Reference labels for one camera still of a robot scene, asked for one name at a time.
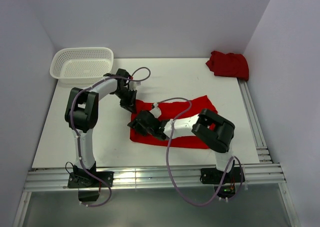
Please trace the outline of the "bright red t-shirt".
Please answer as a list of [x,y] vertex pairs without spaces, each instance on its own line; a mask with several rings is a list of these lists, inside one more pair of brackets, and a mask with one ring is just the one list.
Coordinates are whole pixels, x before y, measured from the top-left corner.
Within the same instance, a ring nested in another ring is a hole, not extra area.
[[[186,113],[182,114],[179,117],[180,119],[192,117],[196,114],[199,114],[202,109],[209,109],[216,114],[218,113],[215,106],[212,104],[212,102],[206,95],[192,99],[190,102],[191,103],[188,103],[186,101],[174,101],[174,102],[160,103],[158,105],[158,107],[161,110],[161,115],[159,117],[159,120],[162,121],[162,120],[173,119],[182,111],[186,110],[189,106],[191,106],[191,109]],[[147,144],[152,146],[162,146],[162,147],[166,147],[168,145],[167,140],[164,140],[164,141],[159,140],[150,134],[143,136],[132,128],[130,129],[129,138],[132,142],[135,142],[135,143]],[[200,149],[200,150],[206,150],[209,148],[205,143],[203,143],[199,138],[197,138],[194,135],[175,138],[171,141],[170,146],[174,148]]]

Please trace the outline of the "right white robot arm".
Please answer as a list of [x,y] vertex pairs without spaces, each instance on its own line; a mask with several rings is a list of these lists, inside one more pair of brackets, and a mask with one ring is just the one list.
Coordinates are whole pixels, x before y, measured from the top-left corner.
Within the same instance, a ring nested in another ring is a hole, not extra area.
[[220,181],[227,182],[234,175],[231,142],[236,127],[208,108],[191,117],[165,120],[156,118],[152,111],[142,110],[128,126],[143,137],[151,136],[171,144],[179,138],[195,137],[215,152],[216,176]]

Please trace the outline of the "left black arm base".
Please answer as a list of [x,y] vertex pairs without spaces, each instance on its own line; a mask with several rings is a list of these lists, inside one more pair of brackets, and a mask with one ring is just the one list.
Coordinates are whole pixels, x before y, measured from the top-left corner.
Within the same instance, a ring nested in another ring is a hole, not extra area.
[[[65,164],[68,173],[68,189],[78,189],[78,200],[80,204],[88,207],[100,207],[105,205],[112,196],[113,171],[97,171],[96,164],[90,169],[83,170],[71,162]],[[96,202],[102,192],[102,188],[108,189],[108,197],[102,203]]]

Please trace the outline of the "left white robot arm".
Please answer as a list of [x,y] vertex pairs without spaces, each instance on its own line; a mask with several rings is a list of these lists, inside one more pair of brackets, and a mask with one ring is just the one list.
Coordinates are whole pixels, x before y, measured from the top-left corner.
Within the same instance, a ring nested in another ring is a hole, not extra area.
[[116,74],[107,73],[98,82],[86,87],[71,89],[64,115],[72,129],[76,144],[74,169],[83,170],[79,181],[86,187],[96,184],[96,160],[93,154],[93,129],[98,122],[99,101],[108,95],[116,95],[120,107],[136,113],[137,90],[133,76],[125,69],[118,69]]

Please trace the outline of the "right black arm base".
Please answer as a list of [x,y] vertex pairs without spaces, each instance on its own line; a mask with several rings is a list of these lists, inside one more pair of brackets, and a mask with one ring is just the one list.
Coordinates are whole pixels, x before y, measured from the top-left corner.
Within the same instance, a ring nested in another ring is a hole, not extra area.
[[[214,190],[218,189],[223,172],[216,168],[201,168],[200,182],[204,185],[214,185]],[[236,184],[245,182],[245,175],[240,167],[234,167],[229,173],[226,173],[222,186],[217,194],[220,198],[231,198],[237,193]]]

